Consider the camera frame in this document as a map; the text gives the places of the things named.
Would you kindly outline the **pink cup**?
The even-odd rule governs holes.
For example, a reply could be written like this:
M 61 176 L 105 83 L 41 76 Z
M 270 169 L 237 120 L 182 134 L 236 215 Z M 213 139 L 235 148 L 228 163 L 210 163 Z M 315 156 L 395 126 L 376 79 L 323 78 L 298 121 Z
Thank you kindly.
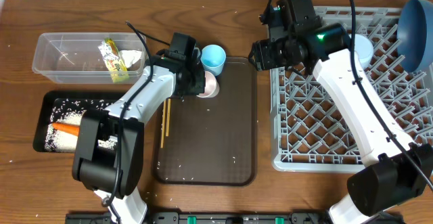
M 219 93 L 220 87 L 217 78 L 213 73 L 205 72 L 205 88 L 204 92 L 200 93 L 198 97 L 200 98 L 212 98 L 216 97 Z

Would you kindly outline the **silver foil wrapper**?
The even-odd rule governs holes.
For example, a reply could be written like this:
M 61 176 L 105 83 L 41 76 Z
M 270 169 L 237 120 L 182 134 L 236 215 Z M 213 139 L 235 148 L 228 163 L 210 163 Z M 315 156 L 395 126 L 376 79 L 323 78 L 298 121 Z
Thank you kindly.
M 106 68 L 110 72 L 113 83 L 123 83 L 129 80 L 127 67 L 122 59 L 115 42 L 110 39 L 104 39 L 98 46 Z

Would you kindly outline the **light blue small bowl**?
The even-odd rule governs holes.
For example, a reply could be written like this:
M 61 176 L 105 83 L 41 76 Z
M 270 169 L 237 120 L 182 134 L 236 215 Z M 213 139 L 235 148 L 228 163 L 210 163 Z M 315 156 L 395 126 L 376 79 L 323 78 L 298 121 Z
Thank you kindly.
M 355 35 L 355 51 L 358 53 L 361 67 L 365 70 L 373 58 L 373 44 L 364 35 Z

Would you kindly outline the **orange carrot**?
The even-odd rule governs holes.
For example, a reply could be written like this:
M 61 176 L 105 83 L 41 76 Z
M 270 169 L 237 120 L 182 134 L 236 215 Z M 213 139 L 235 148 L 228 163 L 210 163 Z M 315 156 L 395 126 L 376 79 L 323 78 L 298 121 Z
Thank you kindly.
M 51 123 L 51 126 L 58 131 L 65 132 L 74 136 L 79 135 L 80 127 L 77 125 L 69 125 L 60 122 Z

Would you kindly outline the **white rice pile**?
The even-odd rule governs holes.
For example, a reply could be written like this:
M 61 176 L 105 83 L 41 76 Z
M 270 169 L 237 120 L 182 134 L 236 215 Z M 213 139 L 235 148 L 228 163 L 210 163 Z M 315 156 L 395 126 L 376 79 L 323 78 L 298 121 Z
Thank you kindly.
M 113 103 L 113 99 L 55 99 L 49 113 L 44 150 L 47 152 L 74 152 L 78 137 L 55 130 L 51 123 L 60 122 L 79 126 L 83 114 L 88 109 L 103 110 Z

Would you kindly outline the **dark blue plate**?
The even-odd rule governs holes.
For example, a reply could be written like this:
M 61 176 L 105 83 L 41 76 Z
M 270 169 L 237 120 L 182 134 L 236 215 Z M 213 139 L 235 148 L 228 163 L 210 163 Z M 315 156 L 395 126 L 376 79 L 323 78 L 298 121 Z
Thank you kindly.
M 432 2 L 409 0 L 398 20 L 397 47 L 405 58 L 401 66 L 407 72 L 425 70 L 432 63 Z

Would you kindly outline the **white napkin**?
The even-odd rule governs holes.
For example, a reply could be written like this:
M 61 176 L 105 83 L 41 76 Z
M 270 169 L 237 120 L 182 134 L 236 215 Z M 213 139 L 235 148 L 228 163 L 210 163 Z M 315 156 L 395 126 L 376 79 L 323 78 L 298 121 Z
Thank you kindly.
M 141 59 L 142 52 L 138 50 L 121 50 L 119 54 L 126 68 L 130 68 Z

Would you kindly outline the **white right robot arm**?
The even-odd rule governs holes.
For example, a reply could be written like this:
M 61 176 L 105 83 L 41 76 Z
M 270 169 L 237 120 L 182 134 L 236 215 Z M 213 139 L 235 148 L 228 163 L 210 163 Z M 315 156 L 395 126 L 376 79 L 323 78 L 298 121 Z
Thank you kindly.
M 324 24 L 312 0 L 269 0 L 259 19 L 268 37 L 252 44 L 250 63 L 259 71 L 302 64 L 330 95 L 359 149 L 363 170 L 329 209 L 333 223 L 368 223 L 432 187 L 432 146 L 417 145 L 393 119 L 360 65 L 354 32 Z

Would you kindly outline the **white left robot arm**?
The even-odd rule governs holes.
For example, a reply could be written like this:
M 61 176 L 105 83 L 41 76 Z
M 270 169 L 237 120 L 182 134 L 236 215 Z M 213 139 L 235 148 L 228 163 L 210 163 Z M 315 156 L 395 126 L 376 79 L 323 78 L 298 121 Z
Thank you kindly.
M 145 125 L 170 97 L 204 92 L 197 41 L 176 32 L 145 62 L 141 78 L 115 103 L 81 119 L 72 176 L 97 194 L 113 223 L 142 223 L 147 205 L 137 184 L 143 169 Z

